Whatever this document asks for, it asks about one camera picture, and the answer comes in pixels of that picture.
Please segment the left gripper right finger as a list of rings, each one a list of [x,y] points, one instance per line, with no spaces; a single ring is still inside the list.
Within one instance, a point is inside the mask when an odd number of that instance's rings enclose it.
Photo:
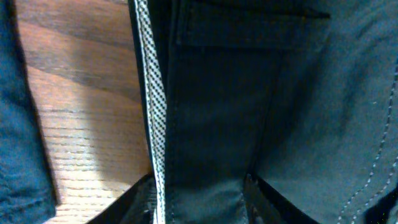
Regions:
[[[257,175],[247,174],[243,193],[249,223],[318,224]]]

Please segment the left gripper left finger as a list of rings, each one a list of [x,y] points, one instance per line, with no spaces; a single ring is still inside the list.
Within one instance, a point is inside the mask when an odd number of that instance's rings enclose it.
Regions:
[[[156,193],[154,176],[147,174],[87,224],[153,224]]]

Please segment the black shorts garment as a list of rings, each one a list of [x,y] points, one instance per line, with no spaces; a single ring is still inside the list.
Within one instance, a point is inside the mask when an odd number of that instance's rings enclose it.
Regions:
[[[153,223],[397,222],[396,1],[129,1]]]

